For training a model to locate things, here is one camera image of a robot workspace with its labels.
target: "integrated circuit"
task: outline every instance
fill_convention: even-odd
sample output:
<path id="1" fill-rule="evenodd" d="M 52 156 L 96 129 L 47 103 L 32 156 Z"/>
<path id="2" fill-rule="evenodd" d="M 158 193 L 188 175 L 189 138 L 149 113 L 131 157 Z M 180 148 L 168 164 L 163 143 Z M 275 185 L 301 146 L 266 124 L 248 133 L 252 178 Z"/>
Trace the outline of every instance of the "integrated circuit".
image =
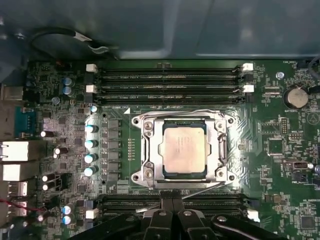
<path id="1" fill-rule="evenodd" d="M 59 124 L 66 124 L 67 119 L 65 117 L 60 117 L 58 122 L 59 122 Z"/>
<path id="2" fill-rule="evenodd" d="M 302 229 L 314 229 L 316 227 L 314 216 L 301 216 L 300 223 Z"/>
<path id="3" fill-rule="evenodd" d="M 78 191 L 79 193 L 85 193 L 85 192 L 87 191 L 87 186 L 84 185 L 84 184 L 79 184 L 79 185 L 77 186 L 77 191 Z"/>
<path id="4" fill-rule="evenodd" d="M 76 145 L 76 146 L 82 146 L 82 145 L 83 145 L 83 140 L 82 140 L 82 138 L 75 138 L 75 139 L 74 139 L 74 145 Z"/>
<path id="5" fill-rule="evenodd" d="M 270 156 L 277 156 L 284 154 L 284 143 L 282 139 L 269 138 L 268 140 L 268 154 Z"/>

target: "black cable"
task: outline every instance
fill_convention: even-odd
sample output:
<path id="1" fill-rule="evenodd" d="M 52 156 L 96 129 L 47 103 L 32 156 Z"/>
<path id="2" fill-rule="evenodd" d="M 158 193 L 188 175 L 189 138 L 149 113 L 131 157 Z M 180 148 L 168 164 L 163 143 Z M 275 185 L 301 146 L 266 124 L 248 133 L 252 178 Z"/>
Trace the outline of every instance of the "black cable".
<path id="1" fill-rule="evenodd" d="M 311 60 L 311 62 L 309 62 L 308 64 L 308 70 L 309 70 L 309 73 L 312 75 L 312 77 L 314 77 L 315 79 L 317 80 L 320 80 L 320 75 L 314 71 L 313 69 L 313 66 L 314 64 L 320 60 L 320 55 L 316 56 L 314 59 Z"/>
<path id="2" fill-rule="evenodd" d="M 62 27 L 43 27 L 43 28 L 38 28 L 35 30 L 35 33 L 28 39 L 28 45 L 29 47 L 34 50 L 35 52 L 39 53 L 40 55 L 56 60 L 55 57 L 53 57 L 51 54 L 47 53 L 46 51 L 38 48 L 35 46 L 34 42 L 40 37 L 46 36 L 46 35 L 53 35 L 53 34 L 60 34 L 60 35 L 65 35 L 65 36 L 70 36 L 72 38 L 77 39 L 78 41 L 81 41 L 90 48 L 90 50 L 97 54 L 108 54 L 108 57 L 112 55 L 114 59 L 117 59 L 113 54 L 109 53 L 109 47 L 106 46 L 105 44 L 101 44 L 98 41 L 95 41 L 77 31 L 70 30 L 67 28 L 62 28 Z"/>

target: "black capacitor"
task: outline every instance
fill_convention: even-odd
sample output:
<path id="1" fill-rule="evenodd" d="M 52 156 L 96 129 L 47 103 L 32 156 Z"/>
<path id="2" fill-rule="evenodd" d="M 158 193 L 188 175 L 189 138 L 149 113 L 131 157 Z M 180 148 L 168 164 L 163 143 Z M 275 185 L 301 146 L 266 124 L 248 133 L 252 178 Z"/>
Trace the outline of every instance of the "black capacitor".
<path id="1" fill-rule="evenodd" d="M 49 173 L 47 175 L 42 176 L 42 181 L 45 182 L 49 182 L 56 179 L 56 175 L 54 173 Z"/>
<path id="2" fill-rule="evenodd" d="M 40 136 L 43 138 L 53 138 L 55 136 L 55 133 L 53 131 L 42 131 L 40 133 Z"/>
<path id="3" fill-rule="evenodd" d="M 42 190 L 48 191 L 48 190 L 53 189 L 55 187 L 56 187 L 56 181 L 50 181 L 50 182 L 46 182 L 45 184 L 43 184 Z"/>
<path id="4" fill-rule="evenodd" d="M 54 149 L 54 153 L 59 155 L 59 154 L 66 154 L 68 152 L 68 148 L 66 147 L 57 147 Z"/>

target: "electrolytic capacitor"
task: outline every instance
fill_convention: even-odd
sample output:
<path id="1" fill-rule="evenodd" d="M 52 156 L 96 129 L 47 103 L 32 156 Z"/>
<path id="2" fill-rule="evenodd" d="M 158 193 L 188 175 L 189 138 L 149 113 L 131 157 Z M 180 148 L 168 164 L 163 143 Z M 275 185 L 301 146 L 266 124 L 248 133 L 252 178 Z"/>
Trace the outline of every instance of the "electrolytic capacitor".
<path id="1" fill-rule="evenodd" d="M 40 136 L 43 138 L 53 138 L 55 136 L 55 133 L 53 131 L 42 131 L 40 133 Z"/>
<path id="2" fill-rule="evenodd" d="M 98 146 L 97 140 L 87 140 L 84 142 L 84 146 L 86 149 L 92 149 Z"/>
<path id="3" fill-rule="evenodd" d="M 314 167 L 314 172 L 315 172 L 316 174 L 320 174 L 320 165 L 315 165 L 315 167 Z"/>
<path id="4" fill-rule="evenodd" d="M 72 203 L 68 203 L 62 208 L 62 213 L 64 215 L 69 215 L 75 209 L 75 205 Z"/>
<path id="5" fill-rule="evenodd" d="M 42 190 L 43 191 L 48 191 L 49 189 L 53 189 L 55 187 L 56 187 L 55 181 L 50 181 L 50 182 L 48 182 L 46 184 L 43 184 Z"/>
<path id="6" fill-rule="evenodd" d="M 86 177 L 91 177 L 93 174 L 95 174 L 98 171 L 98 167 L 97 166 L 90 166 L 87 167 L 83 173 Z"/>
<path id="7" fill-rule="evenodd" d="M 69 86 L 69 87 L 73 87 L 75 85 L 75 82 L 72 81 L 70 77 L 65 77 L 62 82 L 65 86 Z"/>
<path id="8" fill-rule="evenodd" d="M 99 128 L 96 125 L 87 125 L 84 127 L 84 131 L 89 134 L 94 134 L 98 132 Z"/>
<path id="9" fill-rule="evenodd" d="M 43 182 L 49 182 L 49 181 L 52 181 L 54 179 L 56 179 L 56 175 L 54 173 L 50 173 L 50 174 L 44 175 L 42 177 L 42 181 Z"/>
<path id="10" fill-rule="evenodd" d="M 51 99 L 53 105 L 58 105 L 60 103 L 60 98 L 55 96 Z"/>
<path id="11" fill-rule="evenodd" d="M 72 96 L 75 94 L 75 92 L 74 92 L 74 91 L 72 90 L 72 88 L 69 87 L 69 86 L 65 86 L 65 87 L 62 89 L 62 92 L 63 92 L 63 94 L 67 95 L 68 97 L 72 97 Z"/>
<path id="12" fill-rule="evenodd" d="M 93 105 L 93 106 L 91 106 L 91 107 L 90 107 L 90 110 L 91 110 L 91 112 L 92 112 L 92 113 L 94 113 L 94 114 L 95 114 L 95 113 L 97 113 L 97 112 L 98 112 L 98 106 Z"/>
<path id="13" fill-rule="evenodd" d="M 68 148 L 66 147 L 57 147 L 54 149 L 54 153 L 59 155 L 59 154 L 66 154 L 68 152 Z"/>
<path id="14" fill-rule="evenodd" d="M 94 162 L 94 161 L 97 160 L 97 159 L 98 159 L 98 155 L 95 154 L 95 153 L 93 153 L 93 154 L 88 154 L 88 155 L 86 155 L 86 156 L 84 157 L 84 161 L 85 161 L 85 163 L 87 163 L 87 164 L 90 164 L 90 163 Z"/>
<path id="15" fill-rule="evenodd" d="M 66 215 L 62 218 L 62 223 L 64 225 L 72 224 L 74 223 L 74 221 L 75 221 L 75 216 L 73 214 Z"/>
<path id="16" fill-rule="evenodd" d="M 43 222 L 44 220 L 46 220 L 50 216 L 51 216 L 51 212 L 45 211 L 43 214 L 40 214 L 36 219 L 38 220 L 38 222 Z"/>

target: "capacitor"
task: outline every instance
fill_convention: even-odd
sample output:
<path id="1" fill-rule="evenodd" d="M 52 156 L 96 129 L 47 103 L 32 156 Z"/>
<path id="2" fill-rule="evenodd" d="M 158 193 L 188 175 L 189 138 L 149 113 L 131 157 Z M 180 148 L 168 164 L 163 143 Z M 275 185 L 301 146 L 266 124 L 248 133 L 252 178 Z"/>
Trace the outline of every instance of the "capacitor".
<path id="1" fill-rule="evenodd" d="M 97 166 L 90 166 L 87 167 L 83 173 L 86 177 L 91 177 L 93 174 L 95 174 L 98 171 L 98 167 Z"/>
<path id="2" fill-rule="evenodd" d="M 60 103 L 60 98 L 55 96 L 51 99 L 53 105 L 58 105 Z"/>
<path id="3" fill-rule="evenodd" d="M 93 153 L 93 154 L 88 154 L 84 157 L 84 161 L 87 163 L 87 164 L 90 164 L 92 163 L 93 161 L 97 160 L 98 159 L 98 155 Z"/>
<path id="4" fill-rule="evenodd" d="M 301 109 L 308 104 L 308 90 L 301 85 L 291 86 L 283 94 L 283 102 L 290 109 Z"/>
<path id="5" fill-rule="evenodd" d="M 84 146 L 86 149 L 92 149 L 98 146 L 97 140 L 87 140 L 84 142 Z"/>
<path id="6" fill-rule="evenodd" d="M 43 138 L 53 138 L 55 136 L 55 133 L 53 131 L 42 131 L 40 133 L 40 136 Z"/>
<path id="7" fill-rule="evenodd" d="M 315 165 L 315 167 L 314 167 L 314 172 L 315 172 L 316 174 L 320 174 L 320 165 Z"/>
<path id="8" fill-rule="evenodd" d="M 38 220 L 38 222 L 43 222 L 44 220 L 46 220 L 50 216 L 51 216 L 51 212 L 45 211 L 43 214 L 40 214 L 36 219 Z"/>
<path id="9" fill-rule="evenodd" d="M 47 191 L 47 190 L 52 189 L 52 188 L 55 188 L 55 187 L 56 187 L 55 181 L 50 181 L 50 182 L 48 182 L 48 183 L 46 183 L 46 184 L 43 184 L 42 190 L 43 190 L 43 191 Z"/>
<path id="10" fill-rule="evenodd" d="M 65 77 L 62 82 L 65 86 L 69 86 L 69 87 L 73 87 L 75 85 L 75 82 L 72 81 L 70 77 Z"/>
<path id="11" fill-rule="evenodd" d="M 62 92 L 63 92 L 63 94 L 67 95 L 68 97 L 72 97 L 75 94 L 74 91 L 72 90 L 72 88 L 69 86 L 65 86 L 62 89 Z"/>
<path id="12" fill-rule="evenodd" d="M 44 182 L 44 183 L 52 181 L 54 179 L 56 179 L 56 175 L 54 173 L 50 173 L 50 174 L 42 176 L 42 182 Z"/>
<path id="13" fill-rule="evenodd" d="M 75 221 L 75 216 L 73 214 L 66 215 L 62 218 L 62 223 L 64 225 L 72 224 Z"/>
<path id="14" fill-rule="evenodd" d="M 75 209 L 75 205 L 72 203 L 68 203 L 62 208 L 62 213 L 64 215 L 69 215 Z"/>
<path id="15" fill-rule="evenodd" d="M 91 107 L 90 107 L 90 110 L 91 110 L 91 112 L 92 113 L 97 113 L 98 112 L 98 106 L 96 106 L 96 105 L 92 105 Z"/>
<path id="16" fill-rule="evenodd" d="M 54 149 L 54 153 L 59 155 L 59 154 L 66 154 L 68 152 L 68 148 L 66 147 L 57 147 Z"/>
<path id="17" fill-rule="evenodd" d="M 98 132 L 99 128 L 96 125 L 87 125 L 84 127 L 84 131 L 88 134 L 94 134 Z"/>

